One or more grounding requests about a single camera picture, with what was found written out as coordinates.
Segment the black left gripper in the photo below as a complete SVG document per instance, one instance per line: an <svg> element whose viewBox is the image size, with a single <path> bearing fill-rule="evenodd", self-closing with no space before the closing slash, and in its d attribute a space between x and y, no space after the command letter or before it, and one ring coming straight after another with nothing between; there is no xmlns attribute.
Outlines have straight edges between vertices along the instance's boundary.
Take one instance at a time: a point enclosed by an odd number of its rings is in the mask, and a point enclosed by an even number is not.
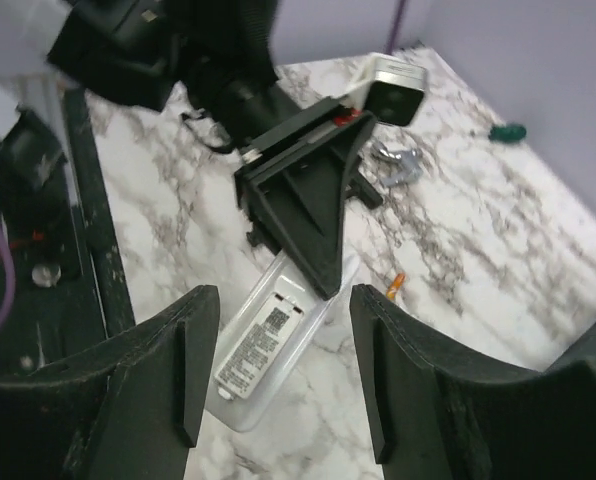
<svg viewBox="0 0 596 480"><path fill-rule="evenodd" d="M375 125L372 113L327 97L252 140L235 174L238 207L325 300L341 288L345 201L383 205L358 171Z"/></svg>

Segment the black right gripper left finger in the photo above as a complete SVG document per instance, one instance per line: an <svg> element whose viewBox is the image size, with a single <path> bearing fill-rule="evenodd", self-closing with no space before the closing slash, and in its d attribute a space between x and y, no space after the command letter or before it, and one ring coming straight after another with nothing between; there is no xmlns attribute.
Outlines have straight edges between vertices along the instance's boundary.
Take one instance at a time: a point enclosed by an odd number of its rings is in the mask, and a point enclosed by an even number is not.
<svg viewBox="0 0 596 480"><path fill-rule="evenodd" d="M28 375L0 376L0 479L180 479L220 320L194 288L151 319Z"/></svg>

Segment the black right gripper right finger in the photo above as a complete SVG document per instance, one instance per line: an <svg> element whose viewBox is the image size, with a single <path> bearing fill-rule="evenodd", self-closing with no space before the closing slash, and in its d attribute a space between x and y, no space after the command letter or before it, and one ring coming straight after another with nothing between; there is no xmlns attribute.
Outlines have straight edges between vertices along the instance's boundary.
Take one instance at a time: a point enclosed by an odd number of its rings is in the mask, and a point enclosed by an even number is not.
<svg viewBox="0 0 596 480"><path fill-rule="evenodd" d="M370 285L353 328L374 457L388 479L596 479L596 323L547 370L477 352Z"/></svg>

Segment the orange battery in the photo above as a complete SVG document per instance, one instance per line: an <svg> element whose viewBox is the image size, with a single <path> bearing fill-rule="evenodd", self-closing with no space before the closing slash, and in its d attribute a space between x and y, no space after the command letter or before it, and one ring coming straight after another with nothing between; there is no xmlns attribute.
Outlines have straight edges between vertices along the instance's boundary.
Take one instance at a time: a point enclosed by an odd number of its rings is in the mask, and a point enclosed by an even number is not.
<svg viewBox="0 0 596 480"><path fill-rule="evenodd" d="M398 273L395 278L390 283L389 287L386 290L385 296L394 301L398 292L400 291L401 287L403 286L404 282L407 280L407 275L403 272Z"/></svg>

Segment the white remote control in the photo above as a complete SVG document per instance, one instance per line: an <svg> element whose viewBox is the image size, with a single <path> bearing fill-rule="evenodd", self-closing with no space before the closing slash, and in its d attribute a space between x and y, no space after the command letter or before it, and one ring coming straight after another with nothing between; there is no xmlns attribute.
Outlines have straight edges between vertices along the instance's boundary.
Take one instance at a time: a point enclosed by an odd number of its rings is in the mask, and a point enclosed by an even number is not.
<svg viewBox="0 0 596 480"><path fill-rule="evenodd" d="M349 292L360 267L343 254L339 293L321 299L279 253L219 334L205 407L236 432L253 429L323 324Z"/></svg>

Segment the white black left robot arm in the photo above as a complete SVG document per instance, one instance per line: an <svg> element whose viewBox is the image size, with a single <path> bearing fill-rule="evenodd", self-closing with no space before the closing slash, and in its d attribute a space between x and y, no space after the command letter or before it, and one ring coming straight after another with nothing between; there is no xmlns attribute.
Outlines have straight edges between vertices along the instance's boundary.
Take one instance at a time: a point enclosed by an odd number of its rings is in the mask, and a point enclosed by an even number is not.
<svg viewBox="0 0 596 480"><path fill-rule="evenodd" d="M272 1L72 1L48 59L119 105L161 111L182 84L192 115L238 152L238 206L254 244L286 254L324 299L342 282L344 203L367 195L359 150L376 120L326 97L302 108L280 87Z"/></svg>

